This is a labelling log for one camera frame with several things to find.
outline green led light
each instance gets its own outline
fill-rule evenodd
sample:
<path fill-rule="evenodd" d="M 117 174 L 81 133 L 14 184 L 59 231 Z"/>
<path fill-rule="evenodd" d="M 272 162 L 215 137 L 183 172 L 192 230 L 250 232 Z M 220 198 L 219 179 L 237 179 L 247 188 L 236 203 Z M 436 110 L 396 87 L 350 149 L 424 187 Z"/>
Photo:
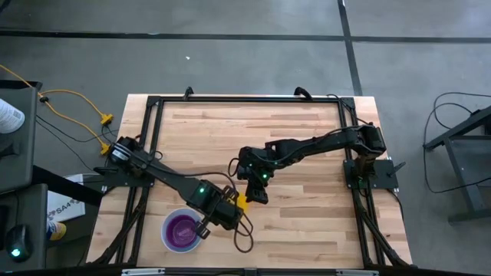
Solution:
<path fill-rule="evenodd" d="M 21 251 L 18 250 L 18 249 L 14 249 L 14 250 L 12 250 L 12 253 L 11 254 L 14 257 L 18 257 L 21 254 Z"/>

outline white bottle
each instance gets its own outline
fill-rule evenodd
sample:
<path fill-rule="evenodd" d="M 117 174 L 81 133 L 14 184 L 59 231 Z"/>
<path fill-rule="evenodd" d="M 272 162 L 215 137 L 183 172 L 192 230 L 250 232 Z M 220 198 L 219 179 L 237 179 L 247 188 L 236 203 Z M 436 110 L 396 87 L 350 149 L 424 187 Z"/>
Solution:
<path fill-rule="evenodd" d="M 0 133 L 13 133 L 22 126 L 24 120 L 24 113 L 0 99 Z"/>

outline purple liquid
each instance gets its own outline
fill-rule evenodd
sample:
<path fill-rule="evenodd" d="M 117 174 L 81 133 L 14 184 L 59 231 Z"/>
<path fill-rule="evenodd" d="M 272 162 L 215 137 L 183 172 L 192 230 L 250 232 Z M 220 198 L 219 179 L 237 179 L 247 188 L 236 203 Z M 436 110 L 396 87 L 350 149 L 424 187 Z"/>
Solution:
<path fill-rule="evenodd" d="M 167 241 L 177 248 L 190 246 L 196 240 L 195 221 L 188 215 L 173 218 L 166 229 Z"/>

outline gray floor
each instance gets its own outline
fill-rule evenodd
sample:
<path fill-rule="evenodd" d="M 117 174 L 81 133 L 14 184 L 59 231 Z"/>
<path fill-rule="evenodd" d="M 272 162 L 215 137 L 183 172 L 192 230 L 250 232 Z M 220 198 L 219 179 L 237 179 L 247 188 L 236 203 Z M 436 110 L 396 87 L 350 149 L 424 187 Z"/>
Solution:
<path fill-rule="evenodd" d="M 491 35 L 486 0 L 345 0 L 353 35 L 476 37 Z M 342 35 L 335 0 L 17 0 L 0 16 L 8 28 L 71 31 L 135 31 L 193 34 Z M 464 208 L 459 192 L 430 193 L 423 182 L 423 127 L 434 98 L 448 91 L 488 94 L 489 44 L 355 43 L 364 95 L 375 96 L 389 154 L 407 165 L 398 173 L 400 198 L 414 264 L 422 268 L 489 274 L 491 220 L 449 225 Z M 0 37 L 1 63 L 45 89 L 83 92 L 119 125 L 128 93 L 290 94 L 303 86 L 312 94 L 353 95 L 343 42 L 91 40 Z M 0 72 L 1 78 L 11 78 Z M 452 97 L 475 110 L 490 99 Z M 52 103 L 98 129 L 98 116 L 70 95 Z M 80 138 L 80 127 L 39 114 Z M 443 107 L 449 125 L 467 114 Z M 35 160 L 62 175 L 85 173 L 76 157 L 38 128 Z M 428 139 L 442 133 L 432 121 Z M 67 141 L 90 166 L 104 160 L 97 142 Z M 447 154 L 428 156 L 435 189 L 456 185 Z M 83 242 L 72 245 L 72 263 Z"/>

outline wooden table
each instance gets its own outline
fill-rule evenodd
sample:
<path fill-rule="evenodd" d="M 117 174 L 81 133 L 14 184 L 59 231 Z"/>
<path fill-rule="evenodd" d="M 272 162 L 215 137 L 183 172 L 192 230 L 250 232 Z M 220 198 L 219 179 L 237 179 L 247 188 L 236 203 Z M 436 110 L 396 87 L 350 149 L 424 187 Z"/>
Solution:
<path fill-rule="evenodd" d="M 140 133 L 147 96 L 128 95 L 120 136 Z M 355 97 L 355 103 L 360 118 L 380 125 L 373 97 Z M 307 139 L 339 126 L 338 108 L 331 103 L 166 103 L 157 149 L 163 153 L 163 162 L 177 171 L 225 172 L 243 146 Z M 152 129 L 151 123 L 148 143 Z M 255 244 L 248 254 L 236 250 L 232 232 L 214 225 L 195 251 L 183 255 L 167 250 L 160 240 L 162 222 L 186 205 L 177 192 L 156 183 L 150 190 L 138 266 L 362 268 L 353 200 L 341 165 L 344 158 L 344 150 L 337 150 L 275 172 L 267 188 L 269 204 L 249 205 Z M 206 178 L 219 186 L 228 184 L 224 177 Z M 241 192 L 246 190 L 245 182 L 237 184 Z M 128 190 L 116 188 L 103 198 L 87 261 L 99 257 L 120 230 Z M 399 205 L 385 190 L 374 191 L 374 202 L 380 230 L 402 259 L 410 262 Z M 129 237 L 125 260 L 133 232 Z M 367 239 L 375 261 L 373 238 L 367 235 Z M 243 248 L 248 242 L 239 238 Z"/>

